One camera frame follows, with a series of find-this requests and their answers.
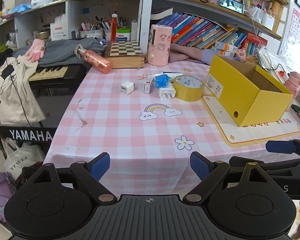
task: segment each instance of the yellow cardboard box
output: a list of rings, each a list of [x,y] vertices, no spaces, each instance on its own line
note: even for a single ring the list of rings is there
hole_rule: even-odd
[[[278,121],[293,94],[261,67],[214,56],[207,88],[238,126]]]

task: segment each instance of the phone screen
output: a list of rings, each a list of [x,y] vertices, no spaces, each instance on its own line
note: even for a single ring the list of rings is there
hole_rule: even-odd
[[[239,3],[235,0],[219,0],[219,5],[240,14],[243,14],[244,11],[243,3]]]

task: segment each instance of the red tassel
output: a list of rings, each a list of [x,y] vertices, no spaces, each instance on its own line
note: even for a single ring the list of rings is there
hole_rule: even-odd
[[[112,23],[111,23],[111,38],[110,41],[114,42],[117,39],[117,14],[114,13],[112,15]]]

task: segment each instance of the keyboard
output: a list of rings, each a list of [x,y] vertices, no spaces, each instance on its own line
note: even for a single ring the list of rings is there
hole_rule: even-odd
[[[38,67],[29,78],[32,89],[78,87],[87,73],[81,64],[55,67]]]

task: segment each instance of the black cable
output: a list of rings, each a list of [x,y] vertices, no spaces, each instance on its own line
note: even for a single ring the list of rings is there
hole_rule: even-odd
[[[278,63],[277,67],[275,69],[270,69],[270,68],[262,68],[263,70],[277,70],[279,68],[279,66],[283,69],[283,71],[285,72],[284,68],[282,67],[282,65],[280,63]]]
[[[24,107],[23,107],[23,104],[22,104],[22,101],[21,101],[21,97],[20,97],[19,92],[18,92],[18,90],[17,90],[17,88],[16,88],[16,86],[15,86],[15,84],[14,84],[14,82],[13,82],[13,77],[11,76],[11,74],[10,74],[10,78],[11,78],[11,81],[12,81],[12,84],[13,84],[14,88],[16,89],[16,92],[17,92],[17,94],[18,94],[18,97],[19,97],[19,99],[20,99],[21,107],[22,107],[23,113],[25,114],[25,117],[26,117],[26,119],[27,119],[27,122],[28,122],[29,126],[33,128],[34,126],[31,126],[31,124],[30,124],[30,122],[29,122],[29,120],[28,120],[28,117],[27,117],[27,115],[26,115],[26,111],[25,111],[25,109],[24,109]]]

